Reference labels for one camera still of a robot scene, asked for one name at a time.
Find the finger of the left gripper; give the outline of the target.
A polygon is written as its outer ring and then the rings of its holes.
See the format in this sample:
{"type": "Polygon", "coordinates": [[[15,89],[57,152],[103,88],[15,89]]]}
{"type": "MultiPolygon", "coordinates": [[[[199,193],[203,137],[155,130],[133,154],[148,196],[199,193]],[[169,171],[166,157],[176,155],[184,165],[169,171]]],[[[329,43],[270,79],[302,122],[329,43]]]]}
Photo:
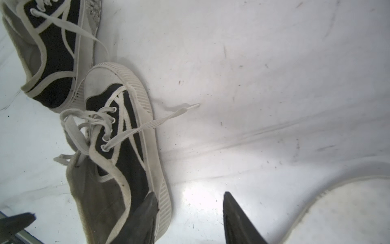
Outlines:
{"type": "Polygon", "coordinates": [[[1,219],[1,241],[7,241],[20,231],[26,229],[36,220],[34,213],[26,212],[1,219]]]}

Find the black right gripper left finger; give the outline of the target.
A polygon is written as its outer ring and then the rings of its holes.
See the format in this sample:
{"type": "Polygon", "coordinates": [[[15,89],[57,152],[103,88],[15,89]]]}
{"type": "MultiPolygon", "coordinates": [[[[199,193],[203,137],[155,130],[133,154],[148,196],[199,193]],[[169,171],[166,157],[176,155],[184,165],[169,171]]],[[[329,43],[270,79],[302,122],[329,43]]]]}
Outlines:
{"type": "Polygon", "coordinates": [[[154,244],[157,213],[158,201],[152,192],[132,214],[129,214],[111,244],[154,244]]]}

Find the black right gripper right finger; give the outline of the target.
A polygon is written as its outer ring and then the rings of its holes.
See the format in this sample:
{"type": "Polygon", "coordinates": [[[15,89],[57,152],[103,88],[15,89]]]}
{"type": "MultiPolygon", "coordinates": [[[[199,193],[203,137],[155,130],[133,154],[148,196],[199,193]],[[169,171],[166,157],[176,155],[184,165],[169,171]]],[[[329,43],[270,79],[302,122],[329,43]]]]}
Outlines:
{"type": "Polygon", "coordinates": [[[224,193],[223,224],[227,244],[267,244],[230,192],[224,193]]]}

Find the black white sneaker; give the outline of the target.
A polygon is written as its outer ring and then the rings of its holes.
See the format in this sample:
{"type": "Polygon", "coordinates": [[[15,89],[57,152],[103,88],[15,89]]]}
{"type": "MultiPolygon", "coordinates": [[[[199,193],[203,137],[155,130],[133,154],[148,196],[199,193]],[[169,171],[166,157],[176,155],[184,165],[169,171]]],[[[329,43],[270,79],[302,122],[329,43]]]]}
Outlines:
{"type": "Polygon", "coordinates": [[[111,244],[149,193],[158,201],[155,242],[167,231],[172,203],[160,163],[155,129],[191,110],[155,119],[139,78],[118,63],[95,65],[84,80],[86,109],[60,114],[73,155],[67,180],[89,244],[111,244]]]}
{"type": "Polygon", "coordinates": [[[55,113],[84,110],[101,1],[1,1],[2,20],[26,74],[22,91],[55,113]]]}

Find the white insole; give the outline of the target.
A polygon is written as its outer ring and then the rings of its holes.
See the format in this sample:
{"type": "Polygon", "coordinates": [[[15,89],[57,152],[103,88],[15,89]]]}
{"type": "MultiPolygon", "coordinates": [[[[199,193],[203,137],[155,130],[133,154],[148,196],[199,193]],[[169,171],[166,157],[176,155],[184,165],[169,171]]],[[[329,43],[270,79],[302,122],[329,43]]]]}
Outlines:
{"type": "Polygon", "coordinates": [[[388,244],[390,178],[384,175],[338,183],[308,203],[283,244],[388,244]]]}

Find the aluminium mounting rail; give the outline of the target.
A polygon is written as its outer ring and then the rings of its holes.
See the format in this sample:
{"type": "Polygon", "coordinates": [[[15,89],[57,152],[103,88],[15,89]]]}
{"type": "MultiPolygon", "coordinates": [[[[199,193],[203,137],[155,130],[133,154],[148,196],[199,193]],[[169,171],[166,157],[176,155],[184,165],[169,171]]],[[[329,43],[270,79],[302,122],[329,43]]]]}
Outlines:
{"type": "MultiPolygon", "coordinates": [[[[1,212],[1,219],[5,217],[8,216],[1,212]]],[[[7,241],[1,241],[1,244],[43,244],[43,242],[24,229],[7,241]]]]}

